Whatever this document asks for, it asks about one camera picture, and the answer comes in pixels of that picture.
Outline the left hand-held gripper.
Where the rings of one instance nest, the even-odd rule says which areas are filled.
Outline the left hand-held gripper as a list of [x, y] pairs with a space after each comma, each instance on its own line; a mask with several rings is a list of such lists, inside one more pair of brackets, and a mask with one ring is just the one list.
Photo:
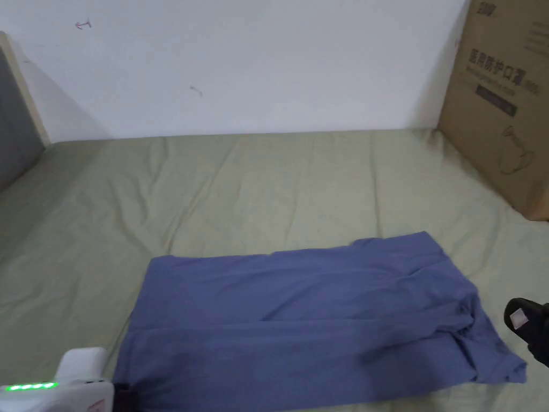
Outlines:
[[128, 384], [103, 378], [107, 359], [105, 348], [71, 349], [51, 380], [1, 386], [1, 411], [137, 411]]

